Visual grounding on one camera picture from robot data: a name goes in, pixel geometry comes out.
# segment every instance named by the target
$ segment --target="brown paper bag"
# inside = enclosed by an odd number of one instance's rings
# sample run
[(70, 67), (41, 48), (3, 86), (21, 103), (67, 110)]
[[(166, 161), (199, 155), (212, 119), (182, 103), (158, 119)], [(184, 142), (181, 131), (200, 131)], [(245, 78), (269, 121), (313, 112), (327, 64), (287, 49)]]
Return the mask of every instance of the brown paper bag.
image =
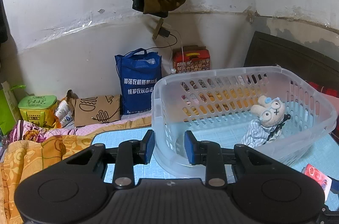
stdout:
[(120, 120), (120, 95), (76, 99), (74, 118), (75, 126)]

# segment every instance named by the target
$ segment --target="dark wooden headboard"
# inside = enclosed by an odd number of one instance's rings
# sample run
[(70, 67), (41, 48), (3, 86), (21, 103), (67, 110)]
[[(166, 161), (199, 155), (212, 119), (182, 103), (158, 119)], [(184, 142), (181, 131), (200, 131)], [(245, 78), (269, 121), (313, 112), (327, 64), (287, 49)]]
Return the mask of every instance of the dark wooden headboard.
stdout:
[(339, 62), (289, 40), (255, 32), (245, 67), (279, 65), (308, 82), (339, 91)]

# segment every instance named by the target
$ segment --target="blue table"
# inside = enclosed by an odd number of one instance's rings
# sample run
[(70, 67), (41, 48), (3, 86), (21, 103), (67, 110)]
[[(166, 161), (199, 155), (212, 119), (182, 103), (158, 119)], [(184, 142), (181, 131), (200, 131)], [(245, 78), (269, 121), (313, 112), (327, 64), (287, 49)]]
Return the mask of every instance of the blue table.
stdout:
[[(119, 143), (130, 139), (141, 140), (149, 128), (108, 131), (94, 137), (92, 144), (103, 143), (106, 148), (117, 147)], [(301, 171), (307, 164), (318, 168), (324, 174), (339, 178), (339, 146), (330, 135), (319, 139), (311, 146), (304, 156), (291, 167)], [(104, 181), (112, 183), (114, 164), (108, 165)], [(152, 156), (150, 164), (134, 166), (136, 183), (140, 178), (166, 178), (174, 179), (175, 176), (166, 172)], [(330, 210), (339, 210), (338, 195), (330, 192), (325, 203)]]

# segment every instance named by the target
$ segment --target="hanging bag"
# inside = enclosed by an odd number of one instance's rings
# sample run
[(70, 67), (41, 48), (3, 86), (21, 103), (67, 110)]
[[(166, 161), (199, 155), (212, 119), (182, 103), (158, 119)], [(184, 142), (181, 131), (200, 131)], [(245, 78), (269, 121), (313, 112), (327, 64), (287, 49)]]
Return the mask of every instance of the hanging bag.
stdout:
[(151, 94), (161, 79), (161, 56), (143, 48), (125, 56), (116, 55), (116, 68), (120, 79), (123, 114), (151, 110)]

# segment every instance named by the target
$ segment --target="laundry basket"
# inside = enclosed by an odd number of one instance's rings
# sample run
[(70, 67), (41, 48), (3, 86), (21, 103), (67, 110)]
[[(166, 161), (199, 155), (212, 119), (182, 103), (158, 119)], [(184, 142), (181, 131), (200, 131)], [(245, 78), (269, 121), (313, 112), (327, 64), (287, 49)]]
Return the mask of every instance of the laundry basket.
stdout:
[(205, 167), (189, 164), (184, 133), (198, 141), (233, 148), (257, 118), (250, 108), (258, 97), (279, 97), (291, 119), (281, 137), (256, 149), (290, 165), (336, 124), (333, 105), (307, 82), (281, 67), (250, 67), (177, 74), (158, 81), (152, 93), (154, 156), (160, 166), (178, 178), (204, 179)]

